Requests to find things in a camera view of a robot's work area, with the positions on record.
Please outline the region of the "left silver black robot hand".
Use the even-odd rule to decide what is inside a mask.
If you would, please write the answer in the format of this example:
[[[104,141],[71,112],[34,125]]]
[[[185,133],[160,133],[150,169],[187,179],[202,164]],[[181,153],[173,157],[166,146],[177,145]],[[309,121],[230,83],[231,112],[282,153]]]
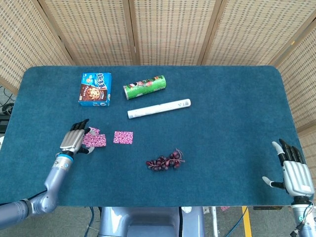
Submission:
[[[84,136],[91,131],[90,127],[86,127],[88,121],[89,119],[85,119],[72,125],[60,145],[61,154],[73,158],[76,154],[87,155],[93,152],[94,147],[87,149],[82,146]]]

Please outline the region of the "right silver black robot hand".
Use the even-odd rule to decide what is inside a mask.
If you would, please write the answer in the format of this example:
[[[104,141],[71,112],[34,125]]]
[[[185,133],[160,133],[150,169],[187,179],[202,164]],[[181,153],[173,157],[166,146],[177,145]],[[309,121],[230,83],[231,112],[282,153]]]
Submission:
[[[263,181],[272,188],[286,190],[291,197],[312,198],[315,189],[310,170],[298,148],[287,144],[284,140],[272,142],[272,146],[277,152],[281,169],[283,172],[283,181],[272,181],[263,176]]]

